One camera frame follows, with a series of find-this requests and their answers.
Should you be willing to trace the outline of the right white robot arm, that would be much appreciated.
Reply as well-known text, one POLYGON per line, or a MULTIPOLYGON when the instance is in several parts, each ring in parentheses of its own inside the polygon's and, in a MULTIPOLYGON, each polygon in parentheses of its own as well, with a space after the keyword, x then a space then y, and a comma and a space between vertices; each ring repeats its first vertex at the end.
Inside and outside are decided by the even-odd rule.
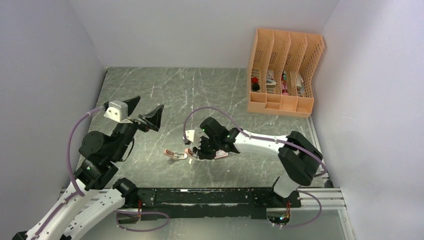
POLYGON ((200 124, 203 135, 185 130, 184 141, 193 145, 187 154, 200 160, 212 160, 217 152, 252 153, 279 160, 284 168, 270 193, 270 202, 282 207, 289 195, 299 187, 310 186, 323 168, 322 153, 300 132, 288 135, 253 133, 234 126, 225 128, 215 118, 208 117, 200 124))

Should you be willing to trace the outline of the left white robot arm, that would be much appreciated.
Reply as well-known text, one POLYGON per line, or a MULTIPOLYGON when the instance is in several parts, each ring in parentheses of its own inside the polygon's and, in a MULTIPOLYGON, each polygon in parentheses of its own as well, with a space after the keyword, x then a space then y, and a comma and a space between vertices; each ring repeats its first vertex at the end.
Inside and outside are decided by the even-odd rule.
POLYGON ((106 185, 117 173, 117 163, 132 152, 138 131, 158 131, 163 105, 132 118, 140 102, 136 96, 124 101, 107 101, 88 111, 87 119, 98 112, 114 122, 110 135, 88 132, 79 148, 84 160, 77 170, 68 167, 70 184, 47 214, 31 229, 18 232, 16 240, 79 240, 88 230, 112 212, 127 214, 127 208, 141 208, 147 199, 129 179, 118 179, 111 189, 106 185))

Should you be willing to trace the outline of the pink stapler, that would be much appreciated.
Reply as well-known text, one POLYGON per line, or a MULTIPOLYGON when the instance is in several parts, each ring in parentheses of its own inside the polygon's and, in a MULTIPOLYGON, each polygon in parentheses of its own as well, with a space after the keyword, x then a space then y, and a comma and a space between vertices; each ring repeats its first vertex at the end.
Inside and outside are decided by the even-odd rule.
POLYGON ((186 148, 184 150, 184 153, 187 154, 187 156, 189 158, 192 158, 192 159, 198 159, 199 158, 198 154, 196 152, 194 152, 191 148, 186 148))
POLYGON ((188 155, 186 153, 170 151, 168 149, 166 149, 163 154, 175 161, 186 160, 188 158, 188 155))

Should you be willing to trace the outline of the red white staple box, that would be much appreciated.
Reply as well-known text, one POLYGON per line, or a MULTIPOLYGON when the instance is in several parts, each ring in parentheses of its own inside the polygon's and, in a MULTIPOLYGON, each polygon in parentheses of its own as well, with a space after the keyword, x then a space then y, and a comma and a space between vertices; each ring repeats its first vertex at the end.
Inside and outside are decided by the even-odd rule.
POLYGON ((225 152, 224 150, 218 150, 216 153, 215 153, 215 157, 214 157, 214 159, 215 160, 217 160, 217 159, 222 159, 222 158, 226 158, 226 157, 228 157, 229 156, 229 153, 228 152, 225 152))

